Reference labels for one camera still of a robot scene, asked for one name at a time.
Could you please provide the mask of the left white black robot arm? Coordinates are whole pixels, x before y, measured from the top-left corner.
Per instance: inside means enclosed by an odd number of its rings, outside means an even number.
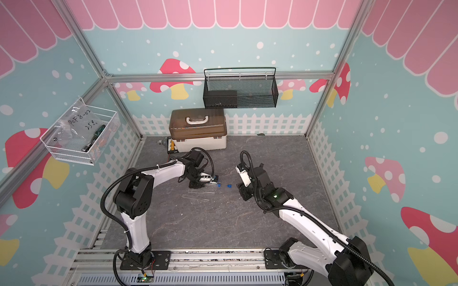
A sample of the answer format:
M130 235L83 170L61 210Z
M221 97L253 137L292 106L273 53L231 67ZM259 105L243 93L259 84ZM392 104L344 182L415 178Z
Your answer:
M178 182L187 179L191 189L218 183L211 156L206 150L194 147L167 163L128 169L107 187L100 199L100 209L122 227L127 239L126 247L118 250L113 260L120 258L125 264L141 270L153 265L155 256L147 234L146 213L153 189L172 179Z

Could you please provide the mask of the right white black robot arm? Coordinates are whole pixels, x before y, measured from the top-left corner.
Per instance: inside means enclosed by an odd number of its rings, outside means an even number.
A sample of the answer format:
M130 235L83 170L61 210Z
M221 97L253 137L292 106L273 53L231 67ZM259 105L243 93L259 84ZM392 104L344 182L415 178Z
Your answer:
M262 164L255 167L248 151L240 153L236 170L242 180L237 187L245 201L253 198L264 213L289 223L313 243L309 247L295 238L288 239L279 249L284 267L304 266L326 276L333 286L364 286L373 274L393 285L372 262L361 238L348 238L317 219L290 192L276 187Z

